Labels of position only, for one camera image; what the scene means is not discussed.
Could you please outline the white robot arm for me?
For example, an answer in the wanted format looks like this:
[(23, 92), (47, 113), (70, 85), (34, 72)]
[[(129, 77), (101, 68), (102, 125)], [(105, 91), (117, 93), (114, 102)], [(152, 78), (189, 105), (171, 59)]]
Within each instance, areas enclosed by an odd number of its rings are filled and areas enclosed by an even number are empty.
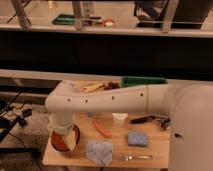
[(167, 116), (169, 171), (213, 171), (211, 84), (151, 84), (77, 93), (62, 82), (47, 96), (45, 106), (60, 122), (75, 112)]

